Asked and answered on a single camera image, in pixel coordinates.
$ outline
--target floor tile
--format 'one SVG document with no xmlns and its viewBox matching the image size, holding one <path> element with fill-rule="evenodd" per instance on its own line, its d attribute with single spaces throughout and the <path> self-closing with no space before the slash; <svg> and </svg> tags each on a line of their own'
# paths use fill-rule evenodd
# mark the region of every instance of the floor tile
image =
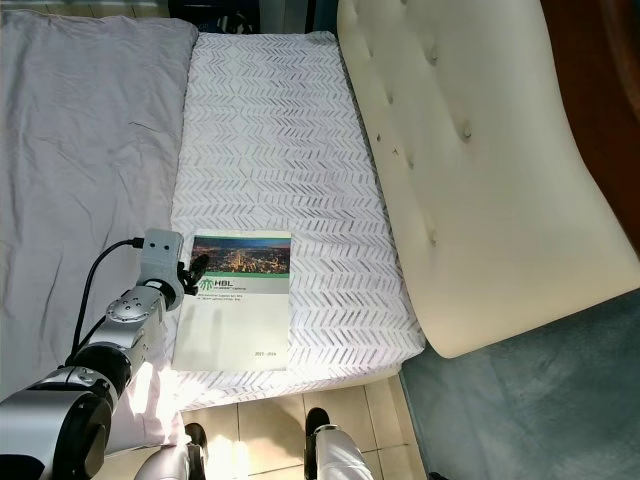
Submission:
<svg viewBox="0 0 640 480">
<path fill-rule="evenodd" d="M 300 465 L 274 472 L 258 473 L 251 475 L 249 480 L 304 480 L 304 469 Z"/>
<path fill-rule="evenodd" d="M 324 408 L 331 423 L 340 425 L 356 443 L 360 451 L 376 449 L 364 387 L 341 388 L 304 394 L 305 408 Z"/>
<path fill-rule="evenodd" d="M 417 445 L 378 450 L 384 480 L 427 480 Z"/>
<path fill-rule="evenodd" d="M 367 393 L 373 433 L 375 433 L 378 448 L 403 445 L 404 441 L 389 380 L 385 378 L 365 385 L 364 388 Z"/>
<path fill-rule="evenodd" d="M 140 448 L 107 457 L 104 459 L 104 465 L 93 478 L 95 480 L 131 480 L 147 458 L 158 450 L 160 450 L 159 447 Z"/>
<path fill-rule="evenodd" d="M 367 466 L 369 470 L 371 470 L 371 475 L 373 475 L 373 480 L 383 480 L 382 477 L 382 468 L 380 467 L 380 458 L 378 457 L 378 452 L 365 452 L 362 454 L 364 457 L 364 461 L 367 462 Z"/>
<path fill-rule="evenodd" d="M 402 383 L 400 382 L 400 377 L 398 375 L 394 375 L 389 378 L 389 387 L 391 389 L 393 403 L 396 407 L 398 424 L 400 425 L 400 432 L 402 435 L 402 443 L 405 445 L 417 445 L 418 442 L 413 430 L 413 424 L 411 423 L 411 415 L 409 414 L 407 399 L 404 396 L 404 390 L 402 389 Z"/>
<path fill-rule="evenodd" d="M 80 3 L 67 3 L 59 5 L 47 5 L 49 13 L 54 15 L 67 15 L 71 17 L 93 17 L 89 5 Z"/>
<path fill-rule="evenodd" d="M 133 11 L 136 14 L 136 18 L 169 17 L 169 9 L 167 7 L 134 5 Z"/>
<path fill-rule="evenodd" d="M 301 465 L 304 452 L 302 395 L 238 404 L 240 444 L 246 446 L 247 473 Z"/>
<path fill-rule="evenodd" d="M 182 419 L 185 425 L 199 423 L 207 434 L 207 476 L 218 480 L 234 478 L 241 470 L 239 459 L 242 457 L 238 444 L 237 405 L 183 412 Z"/>
<path fill-rule="evenodd" d="M 92 4 L 91 12 L 95 18 L 113 17 L 115 15 L 124 15 L 125 17 L 135 18 L 133 7 L 131 5 L 100 5 Z"/>
</svg>

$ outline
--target gray bedsheet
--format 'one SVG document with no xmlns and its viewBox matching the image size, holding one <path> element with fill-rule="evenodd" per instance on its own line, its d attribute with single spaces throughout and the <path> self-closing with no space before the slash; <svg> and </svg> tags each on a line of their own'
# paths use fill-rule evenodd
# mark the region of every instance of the gray bedsheet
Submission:
<svg viewBox="0 0 640 480">
<path fill-rule="evenodd" d="M 0 398 L 65 360 L 98 253 L 170 227 L 196 37 L 173 19 L 2 14 Z M 85 332 L 136 255 L 103 262 Z"/>
</svg>

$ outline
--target black cable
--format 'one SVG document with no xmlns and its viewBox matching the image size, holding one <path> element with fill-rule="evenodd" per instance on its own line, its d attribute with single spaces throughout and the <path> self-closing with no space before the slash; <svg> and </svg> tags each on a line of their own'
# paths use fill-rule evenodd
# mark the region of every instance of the black cable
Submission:
<svg viewBox="0 0 640 480">
<path fill-rule="evenodd" d="M 120 242 L 116 242 L 113 245 L 111 245 L 109 248 L 107 248 L 104 252 L 102 252 L 100 255 L 98 255 L 98 258 L 96 258 L 95 262 L 93 262 L 93 265 L 91 265 L 91 270 L 89 270 L 89 275 L 87 275 L 87 280 L 85 281 L 85 284 L 84 284 L 84 292 L 82 292 L 82 302 L 80 303 L 80 313 L 78 314 L 78 320 L 76 321 L 76 329 L 75 329 L 75 332 L 73 333 L 73 345 L 71 347 L 71 355 L 69 355 L 69 359 L 72 359 L 73 357 L 75 357 L 76 353 L 78 353 L 78 350 L 80 349 L 80 333 L 82 331 L 82 323 L 84 322 L 84 315 L 87 310 L 87 302 L 89 301 L 89 291 L 91 290 L 91 283 L 93 282 L 93 276 L 96 273 L 96 269 L 98 268 L 98 265 L 100 265 L 100 262 L 104 260 L 104 258 L 107 255 L 109 255 L 118 247 L 122 247 L 123 245 L 131 245 L 134 248 L 142 248 L 143 244 L 144 244 L 144 238 L 137 238 L 137 237 L 131 238 L 129 240 L 121 240 Z M 95 329 L 97 329 L 97 326 L 94 326 L 94 328 L 91 330 L 90 333 L 93 333 Z M 85 339 L 83 340 L 83 343 L 86 342 L 86 340 L 88 340 L 89 336 L 90 335 L 85 337 Z"/>
<path fill-rule="evenodd" d="M 82 349 L 82 347 L 85 346 L 85 344 L 87 343 L 87 341 L 91 338 L 91 335 L 93 335 L 95 333 L 95 331 L 100 328 L 100 325 L 102 325 L 104 323 L 104 321 L 107 319 L 107 317 L 105 317 L 104 315 L 102 316 L 102 318 L 100 320 L 98 320 L 96 322 L 96 324 L 91 327 L 91 330 L 89 330 L 89 332 L 84 336 L 84 338 L 82 339 L 82 341 L 80 342 L 80 344 L 78 345 L 78 351 L 80 351 Z"/>
</svg>

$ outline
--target chevron pattern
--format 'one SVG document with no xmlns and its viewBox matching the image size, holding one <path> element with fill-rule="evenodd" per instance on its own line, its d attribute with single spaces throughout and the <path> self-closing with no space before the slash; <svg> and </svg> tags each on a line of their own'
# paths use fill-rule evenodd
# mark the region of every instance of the chevron pattern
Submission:
<svg viewBox="0 0 640 480">
<path fill-rule="evenodd" d="M 424 348 L 331 34 L 200 34 L 172 223 L 185 259 L 197 229 L 292 232 L 289 368 L 179 372 L 182 409 L 328 387 Z"/>
</svg>

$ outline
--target button tufting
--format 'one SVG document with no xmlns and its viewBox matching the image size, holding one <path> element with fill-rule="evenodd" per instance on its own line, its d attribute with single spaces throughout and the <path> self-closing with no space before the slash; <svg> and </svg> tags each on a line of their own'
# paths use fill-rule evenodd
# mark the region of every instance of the button tufting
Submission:
<svg viewBox="0 0 640 480">
<path fill-rule="evenodd" d="M 422 218 L 424 220 L 424 228 L 426 230 L 427 237 L 429 238 L 429 242 L 433 247 L 435 247 L 438 243 L 438 236 L 436 231 L 436 224 L 433 221 L 433 216 L 431 215 L 431 212 L 425 209 L 423 211 Z"/>
<path fill-rule="evenodd" d="M 468 142 L 470 138 L 471 138 L 471 124 L 469 123 L 469 121 L 466 121 L 464 122 L 464 125 L 462 125 L 462 139 L 465 142 Z"/>
<path fill-rule="evenodd" d="M 427 53 L 427 60 L 431 65 L 435 65 L 438 62 L 438 44 L 434 43 L 429 52 Z"/>
</svg>

